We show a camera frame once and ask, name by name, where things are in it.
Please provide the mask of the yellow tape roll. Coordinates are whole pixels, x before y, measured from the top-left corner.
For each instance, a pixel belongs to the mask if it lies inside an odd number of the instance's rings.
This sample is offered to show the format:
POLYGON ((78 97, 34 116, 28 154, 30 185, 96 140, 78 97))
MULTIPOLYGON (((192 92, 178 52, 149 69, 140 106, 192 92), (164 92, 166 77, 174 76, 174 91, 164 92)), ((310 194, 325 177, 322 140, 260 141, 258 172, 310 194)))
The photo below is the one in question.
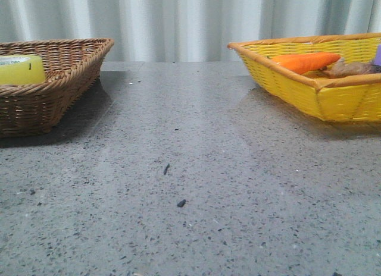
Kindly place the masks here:
POLYGON ((1 56, 1 84, 25 85, 44 81, 45 70, 40 56, 1 56))

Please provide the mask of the purple object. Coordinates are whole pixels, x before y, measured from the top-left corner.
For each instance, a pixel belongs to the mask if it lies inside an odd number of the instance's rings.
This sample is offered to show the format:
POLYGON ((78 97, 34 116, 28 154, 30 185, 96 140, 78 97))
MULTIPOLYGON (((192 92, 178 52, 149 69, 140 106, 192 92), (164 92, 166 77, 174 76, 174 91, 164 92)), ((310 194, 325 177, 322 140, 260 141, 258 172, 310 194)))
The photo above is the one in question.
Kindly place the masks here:
POLYGON ((381 45, 377 46, 373 64, 377 66, 381 66, 381 45))

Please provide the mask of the brown ginger root toy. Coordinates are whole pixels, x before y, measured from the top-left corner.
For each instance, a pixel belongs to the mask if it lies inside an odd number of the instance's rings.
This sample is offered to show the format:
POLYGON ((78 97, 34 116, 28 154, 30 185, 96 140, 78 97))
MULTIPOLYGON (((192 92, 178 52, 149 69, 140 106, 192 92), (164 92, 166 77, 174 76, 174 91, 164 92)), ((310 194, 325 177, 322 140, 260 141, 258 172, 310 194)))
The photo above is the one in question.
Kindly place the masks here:
POLYGON ((330 68, 324 67, 320 70, 330 79, 357 76, 364 74, 380 74, 380 65, 370 62, 345 62, 343 58, 333 63, 330 68))

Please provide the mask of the brown wicker basket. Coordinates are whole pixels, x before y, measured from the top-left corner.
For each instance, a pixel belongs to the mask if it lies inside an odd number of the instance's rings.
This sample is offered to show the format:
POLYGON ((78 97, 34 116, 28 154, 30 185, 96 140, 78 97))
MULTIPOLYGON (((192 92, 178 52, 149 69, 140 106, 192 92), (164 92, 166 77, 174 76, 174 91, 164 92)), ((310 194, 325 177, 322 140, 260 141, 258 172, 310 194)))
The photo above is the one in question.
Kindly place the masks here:
POLYGON ((100 75, 112 38, 4 42, 5 55, 42 58, 46 80, 36 85, 1 86, 1 137, 48 133, 100 75))

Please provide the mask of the yellow wicker basket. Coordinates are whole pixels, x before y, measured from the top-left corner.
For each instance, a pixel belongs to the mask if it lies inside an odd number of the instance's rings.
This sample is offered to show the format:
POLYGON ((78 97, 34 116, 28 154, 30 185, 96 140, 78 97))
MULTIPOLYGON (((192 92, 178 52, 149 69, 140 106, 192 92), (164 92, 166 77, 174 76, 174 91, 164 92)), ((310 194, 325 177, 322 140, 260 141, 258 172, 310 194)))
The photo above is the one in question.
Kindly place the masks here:
POLYGON ((284 54, 334 52, 347 62, 369 62, 380 33, 322 35, 231 42, 251 77, 264 90, 301 112, 334 122, 380 121, 380 74, 329 79, 318 71, 299 75, 271 58, 284 54))

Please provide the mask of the orange plush carrot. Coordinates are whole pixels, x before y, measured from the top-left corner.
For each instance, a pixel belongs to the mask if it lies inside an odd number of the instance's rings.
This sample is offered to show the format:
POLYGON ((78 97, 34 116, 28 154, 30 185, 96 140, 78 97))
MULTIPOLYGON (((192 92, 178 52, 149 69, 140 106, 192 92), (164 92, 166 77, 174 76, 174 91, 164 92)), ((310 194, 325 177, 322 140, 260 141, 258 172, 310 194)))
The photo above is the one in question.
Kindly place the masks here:
POLYGON ((341 56, 331 52, 316 52, 308 54, 278 55, 271 60, 288 70, 297 74, 319 70, 327 67, 338 60, 341 56))

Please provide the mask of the white curtain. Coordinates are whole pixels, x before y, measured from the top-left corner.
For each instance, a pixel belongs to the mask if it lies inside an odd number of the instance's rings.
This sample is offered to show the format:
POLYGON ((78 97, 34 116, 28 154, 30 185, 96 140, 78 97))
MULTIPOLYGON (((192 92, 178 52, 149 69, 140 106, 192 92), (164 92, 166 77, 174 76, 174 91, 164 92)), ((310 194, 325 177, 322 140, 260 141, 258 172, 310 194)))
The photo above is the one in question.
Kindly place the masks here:
POLYGON ((233 61, 230 42, 380 31, 380 0, 1 0, 1 41, 108 37, 109 61, 233 61))

